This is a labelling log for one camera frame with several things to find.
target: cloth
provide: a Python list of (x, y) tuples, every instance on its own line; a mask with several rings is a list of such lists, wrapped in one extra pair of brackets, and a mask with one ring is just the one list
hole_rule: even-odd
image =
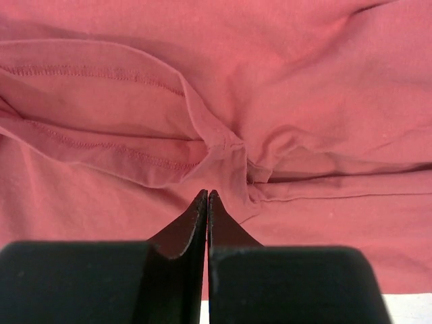
[(208, 188), (263, 244), (432, 292), (431, 10), (5, 0), (0, 245), (146, 239)]

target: garment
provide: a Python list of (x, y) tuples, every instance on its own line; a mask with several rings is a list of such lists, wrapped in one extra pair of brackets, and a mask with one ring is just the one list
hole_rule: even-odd
[(432, 292), (431, 10), (5, 1), (0, 244), (146, 239), (207, 188), (263, 244)]

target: white surface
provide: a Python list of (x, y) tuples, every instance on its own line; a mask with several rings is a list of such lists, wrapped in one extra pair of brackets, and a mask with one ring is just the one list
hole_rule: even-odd
[[(432, 294), (384, 295), (393, 324), (432, 324)], [(209, 301), (201, 302), (200, 324), (209, 324)]]

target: black plastic part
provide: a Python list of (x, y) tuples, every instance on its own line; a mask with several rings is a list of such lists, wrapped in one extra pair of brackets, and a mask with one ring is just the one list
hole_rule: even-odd
[(206, 224), (202, 191), (150, 242), (11, 244), (0, 323), (198, 323)]
[(359, 251), (259, 247), (216, 192), (209, 206), (210, 324), (391, 323)]

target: stitching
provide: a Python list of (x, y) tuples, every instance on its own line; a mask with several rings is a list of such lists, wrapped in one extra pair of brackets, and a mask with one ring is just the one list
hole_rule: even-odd
[(137, 159), (139, 161), (155, 165), (157, 167), (163, 167), (166, 169), (174, 169), (174, 170), (187, 170), (192, 169), (193, 167), (197, 166), (199, 163), (191, 163), (191, 164), (181, 164), (175, 161), (170, 161), (167, 159), (161, 159), (152, 157), (150, 155), (147, 155), (145, 153), (141, 153), (138, 151), (135, 151), (131, 148), (118, 145), (118, 144), (112, 144), (112, 143), (104, 143), (104, 142), (98, 142), (98, 143), (85, 143), (85, 142), (78, 142), (75, 140), (72, 140), (71, 138), (64, 136), (62, 134), (57, 133), (54, 130), (51, 130), (50, 128), (39, 124), (36, 121), (32, 120), (24, 120), (26, 123), (33, 125), (35, 128), (38, 128), (40, 131), (44, 132), (48, 137), (54, 138), (58, 140), (59, 142), (62, 142), (72, 148), (76, 149), (94, 149), (97, 147), (101, 147), (103, 149), (115, 149), (116, 151), (120, 153), (125, 153), (127, 157)]
[(183, 91), (154, 80), (150, 76), (141, 74), (139, 71), (125, 70), (118, 67), (91, 67), (86, 65), (20, 65), (8, 67), (0, 65), (0, 68), (17, 76), (84, 76), (107, 78), (119, 81), (133, 81), (150, 86), (156, 86), (168, 90), (180, 97), (185, 97)]

